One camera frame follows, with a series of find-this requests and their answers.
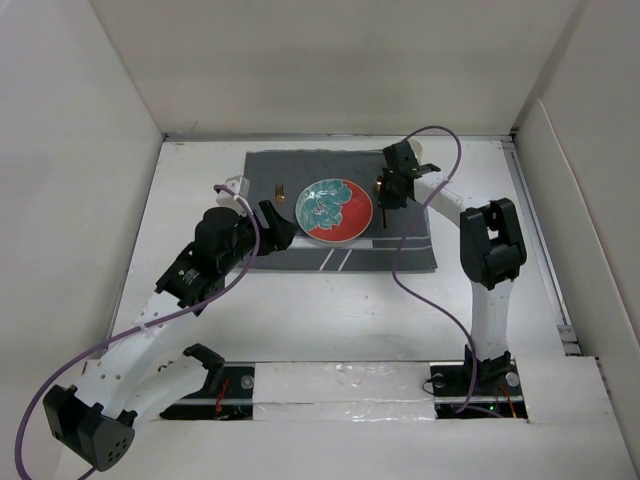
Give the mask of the yellow-green mug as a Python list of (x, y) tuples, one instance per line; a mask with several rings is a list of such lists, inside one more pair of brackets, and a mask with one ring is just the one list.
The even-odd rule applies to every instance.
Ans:
[(416, 160), (418, 161), (419, 164), (422, 163), (422, 156), (423, 156), (423, 147), (421, 145), (421, 143), (416, 140), (415, 138), (411, 138), (408, 140), (409, 145), (411, 146), (414, 156), (416, 157)]

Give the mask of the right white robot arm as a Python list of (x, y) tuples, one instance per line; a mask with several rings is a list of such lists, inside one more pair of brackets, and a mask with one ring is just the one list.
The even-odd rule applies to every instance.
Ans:
[(471, 342), (462, 381), (473, 393), (494, 387), (509, 369), (506, 332), (511, 291), (527, 260), (513, 201), (490, 200), (460, 186), (433, 164), (421, 165), (408, 140), (383, 149), (386, 167), (376, 180), (383, 210), (426, 203), (459, 229), (460, 264), (472, 287)]

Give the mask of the red and teal round plate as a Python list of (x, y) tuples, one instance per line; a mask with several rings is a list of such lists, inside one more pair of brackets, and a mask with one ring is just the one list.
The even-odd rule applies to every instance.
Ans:
[(294, 208), (299, 228), (312, 239), (347, 243), (360, 237), (374, 214), (369, 194), (345, 179), (319, 180), (305, 187)]

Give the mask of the copper fork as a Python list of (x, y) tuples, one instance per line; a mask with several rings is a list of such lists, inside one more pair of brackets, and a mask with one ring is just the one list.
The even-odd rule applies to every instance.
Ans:
[(284, 186), (282, 184), (277, 185), (275, 189), (275, 202), (278, 208), (281, 208), (285, 201)]

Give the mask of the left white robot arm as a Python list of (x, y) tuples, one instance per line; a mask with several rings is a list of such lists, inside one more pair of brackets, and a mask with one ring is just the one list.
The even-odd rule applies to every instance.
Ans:
[(176, 257), (130, 335), (116, 340), (95, 366), (69, 387), (53, 386), (43, 407), (53, 436), (104, 472), (131, 447), (137, 429), (192, 393), (212, 396), (222, 387), (224, 358), (200, 344), (185, 344), (156, 373), (154, 362), (177, 346), (209, 301), (228, 291), (225, 278), (239, 263), (286, 250), (298, 230), (268, 200), (250, 207), (207, 210), (194, 239)]

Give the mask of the copper spoon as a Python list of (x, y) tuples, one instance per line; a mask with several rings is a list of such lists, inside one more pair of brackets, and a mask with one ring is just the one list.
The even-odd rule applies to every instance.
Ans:
[(378, 176), (375, 181), (375, 193), (377, 199), (377, 205), (381, 212), (381, 222), (382, 229), (385, 230), (387, 228), (387, 220), (386, 220), (386, 210), (384, 208), (384, 177), (382, 175)]

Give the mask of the grey striped cloth placemat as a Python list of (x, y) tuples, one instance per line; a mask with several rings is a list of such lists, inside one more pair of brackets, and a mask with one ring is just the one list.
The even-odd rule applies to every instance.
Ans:
[[(245, 155), (244, 177), (250, 181), (248, 201), (257, 207), (262, 200), (275, 200), (277, 185), (284, 186), (285, 201), (280, 214), (296, 221), (295, 203), (310, 184), (324, 179), (345, 179), (361, 186), (375, 197), (374, 180), (386, 166), (380, 151), (273, 150)], [(404, 228), (415, 218), (419, 205), (386, 213), (387, 228), (382, 229), (381, 212), (374, 209), (367, 230), (356, 240), (332, 246), (319, 242), (302, 230), (284, 252), (258, 258), (253, 267), (271, 271), (389, 272)], [(424, 217), (406, 240), (397, 266), (401, 272), (430, 272), (437, 268), (432, 247), (429, 219)]]

